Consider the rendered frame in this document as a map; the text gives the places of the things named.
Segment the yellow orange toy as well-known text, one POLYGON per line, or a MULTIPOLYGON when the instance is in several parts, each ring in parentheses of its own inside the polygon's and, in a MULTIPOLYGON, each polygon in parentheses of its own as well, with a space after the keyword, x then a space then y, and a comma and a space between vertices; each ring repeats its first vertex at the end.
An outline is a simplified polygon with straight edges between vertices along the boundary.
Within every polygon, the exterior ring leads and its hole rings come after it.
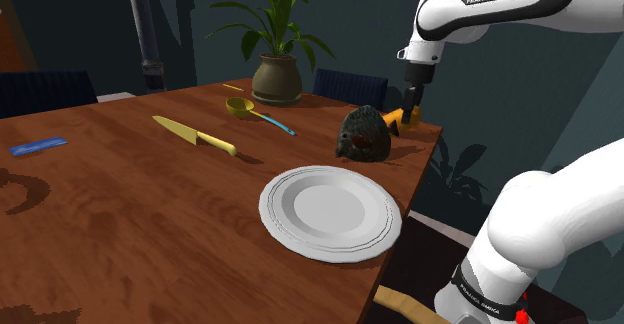
POLYGON ((412 109, 408 123, 403 123, 402 117, 403 110, 401 108, 397 108, 394 111, 382 116, 389 132, 394 136, 399 136, 401 133, 405 133, 417 126, 421 119, 421 110, 418 106, 415 106, 412 109))

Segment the dark blue chair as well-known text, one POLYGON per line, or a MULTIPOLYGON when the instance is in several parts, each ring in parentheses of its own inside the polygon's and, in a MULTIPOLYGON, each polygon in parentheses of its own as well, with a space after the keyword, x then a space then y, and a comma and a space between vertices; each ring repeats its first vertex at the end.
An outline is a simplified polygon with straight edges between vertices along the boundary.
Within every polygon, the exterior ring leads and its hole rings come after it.
POLYGON ((97 102, 86 70, 0 73, 0 119, 97 102))
POLYGON ((349 104, 383 109, 388 79, 317 69, 312 93, 349 104))

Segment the dark fish figure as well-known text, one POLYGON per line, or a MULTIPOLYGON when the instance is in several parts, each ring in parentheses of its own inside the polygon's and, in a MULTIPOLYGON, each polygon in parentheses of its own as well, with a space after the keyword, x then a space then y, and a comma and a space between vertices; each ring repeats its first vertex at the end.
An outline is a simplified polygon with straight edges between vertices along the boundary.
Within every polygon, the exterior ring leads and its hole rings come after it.
POLYGON ((388 158, 390 150, 391 137, 385 121, 374 107, 365 105, 344 118, 334 156, 358 162, 380 162, 388 158))

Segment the green plant in olive pot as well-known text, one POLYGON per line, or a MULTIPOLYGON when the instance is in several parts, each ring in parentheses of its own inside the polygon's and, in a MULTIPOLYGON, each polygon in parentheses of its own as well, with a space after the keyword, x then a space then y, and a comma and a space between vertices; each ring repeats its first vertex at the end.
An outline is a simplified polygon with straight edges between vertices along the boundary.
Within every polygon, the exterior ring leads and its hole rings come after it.
POLYGON ((259 66, 252 78, 251 95, 262 104, 290 106, 298 103, 303 93, 297 58, 291 54, 293 47, 299 45, 304 50, 311 69, 316 67, 313 45, 329 56, 334 53, 324 41, 314 35, 304 34, 298 24, 291 20, 295 3, 308 3, 309 0, 267 1, 266 8, 257 9, 235 1, 216 2, 209 7, 244 10, 260 22, 258 29, 245 23, 237 24, 245 30, 240 49, 246 60, 251 58, 258 43, 268 47, 268 51, 260 55, 259 66))

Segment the white plate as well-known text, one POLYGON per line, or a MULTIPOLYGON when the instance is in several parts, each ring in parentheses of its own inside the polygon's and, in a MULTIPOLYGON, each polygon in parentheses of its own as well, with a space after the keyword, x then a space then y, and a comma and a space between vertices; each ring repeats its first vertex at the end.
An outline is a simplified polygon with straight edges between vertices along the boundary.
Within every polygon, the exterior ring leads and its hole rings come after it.
POLYGON ((260 194, 258 210, 285 248, 334 264, 378 257, 402 227, 400 208, 383 187, 333 166, 304 166, 274 177, 260 194))

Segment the tan curved wooden bar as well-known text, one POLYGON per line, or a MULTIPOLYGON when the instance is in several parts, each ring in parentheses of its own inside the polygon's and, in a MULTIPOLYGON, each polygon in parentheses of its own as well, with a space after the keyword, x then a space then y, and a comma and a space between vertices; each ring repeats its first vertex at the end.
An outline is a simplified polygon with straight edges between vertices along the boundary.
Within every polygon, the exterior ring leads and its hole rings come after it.
POLYGON ((413 324, 451 324, 413 297, 379 285, 373 301, 400 313, 413 324))

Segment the yellow knife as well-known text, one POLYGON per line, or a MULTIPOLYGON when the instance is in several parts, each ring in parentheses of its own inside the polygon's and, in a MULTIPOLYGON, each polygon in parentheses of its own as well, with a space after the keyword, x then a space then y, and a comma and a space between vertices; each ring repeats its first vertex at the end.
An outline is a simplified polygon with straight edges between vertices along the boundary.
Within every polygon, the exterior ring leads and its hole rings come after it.
POLYGON ((153 119, 169 131, 173 132, 174 134, 178 135, 179 137, 183 138, 193 145, 197 145, 198 140, 202 140, 209 145, 212 145, 227 152, 231 156, 235 156, 237 154, 236 147, 231 143, 210 136, 206 133, 203 133, 166 117, 153 116, 153 119))

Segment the dark grey lamp pole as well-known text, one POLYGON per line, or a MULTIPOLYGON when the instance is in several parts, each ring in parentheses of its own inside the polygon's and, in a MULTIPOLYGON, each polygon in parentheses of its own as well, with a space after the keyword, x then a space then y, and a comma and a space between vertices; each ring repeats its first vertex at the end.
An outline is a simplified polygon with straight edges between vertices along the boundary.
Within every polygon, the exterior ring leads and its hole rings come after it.
POLYGON ((166 90, 149 0, 130 0, 139 41, 141 68, 148 93, 166 90))

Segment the brown wooden table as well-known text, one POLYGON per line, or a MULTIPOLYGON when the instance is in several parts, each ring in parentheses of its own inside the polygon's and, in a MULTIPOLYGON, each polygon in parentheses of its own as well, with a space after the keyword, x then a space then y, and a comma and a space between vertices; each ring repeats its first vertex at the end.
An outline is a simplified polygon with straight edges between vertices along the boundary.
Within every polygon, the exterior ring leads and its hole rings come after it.
POLYGON ((263 226, 264 186, 334 163, 350 106, 305 95, 239 120, 247 79, 0 120, 0 324, 360 324, 388 262, 301 257, 263 226), (193 145, 162 116, 233 144, 193 145), (66 145, 14 157, 60 136, 66 145))

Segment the flat blue card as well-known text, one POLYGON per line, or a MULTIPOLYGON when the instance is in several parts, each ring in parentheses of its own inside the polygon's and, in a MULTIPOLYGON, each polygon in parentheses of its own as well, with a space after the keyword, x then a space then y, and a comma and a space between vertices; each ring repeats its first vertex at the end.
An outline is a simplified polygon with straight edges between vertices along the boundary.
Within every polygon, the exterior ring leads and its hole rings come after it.
POLYGON ((18 146, 10 147, 9 152, 14 156, 23 156, 46 149, 50 149, 57 146, 66 145, 67 141, 60 136, 43 139, 31 143, 21 144, 18 146))

